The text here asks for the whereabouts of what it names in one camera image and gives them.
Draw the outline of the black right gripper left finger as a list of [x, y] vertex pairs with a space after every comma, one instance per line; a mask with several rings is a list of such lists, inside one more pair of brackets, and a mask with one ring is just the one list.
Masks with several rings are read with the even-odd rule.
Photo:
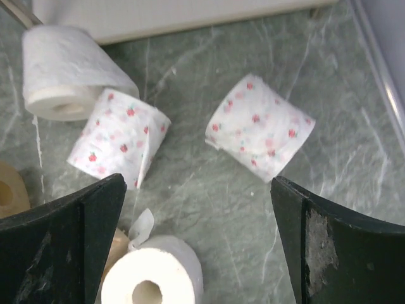
[[1, 220], [1, 303], [94, 303], [127, 185], [113, 174]]

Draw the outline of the plain white toilet roll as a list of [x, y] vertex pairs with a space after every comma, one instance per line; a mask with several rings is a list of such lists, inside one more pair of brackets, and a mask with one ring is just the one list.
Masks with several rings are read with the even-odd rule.
[[101, 303], [201, 303], [204, 285], [194, 250], [172, 235], [151, 236], [146, 208], [131, 226], [128, 251], [106, 274]]

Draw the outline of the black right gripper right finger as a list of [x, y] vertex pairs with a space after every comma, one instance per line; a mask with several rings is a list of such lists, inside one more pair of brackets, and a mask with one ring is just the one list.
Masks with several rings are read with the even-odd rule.
[[296, 303], [404, 303], [404, 226], [285, 177], [272, 180], [271, 201]]

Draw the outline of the floral toilet roll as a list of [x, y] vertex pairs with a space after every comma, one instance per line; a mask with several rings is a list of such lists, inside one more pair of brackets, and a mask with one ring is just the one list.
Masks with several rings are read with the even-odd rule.
[[138, 189], [170, 124], [157, 108], [105, 89], [67, 162], [97, 179], [122, 174], [129, 189]]
[[205, 141], [268, 183], [291, 161], [315, 125], [261, 77], [247, 74], [214, 112]]

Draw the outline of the brown toilet roll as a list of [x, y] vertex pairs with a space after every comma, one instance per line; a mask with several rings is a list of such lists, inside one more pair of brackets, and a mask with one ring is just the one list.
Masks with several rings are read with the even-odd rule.
[[25, 183], [18, 171], [1, 161], [1, 218], [10, 217], [31, 208]]
[[106, 264], [104, 266], [102, 280], [106, 277], [106, 274], [109, 272], [110, 268], [128, 251], [128, 244], [130, 240], [119, 229], [115, 230], [115, 234], [113, 236], [113, 240], [111, 243], [111, 247], [109, 250], [108, 258]]

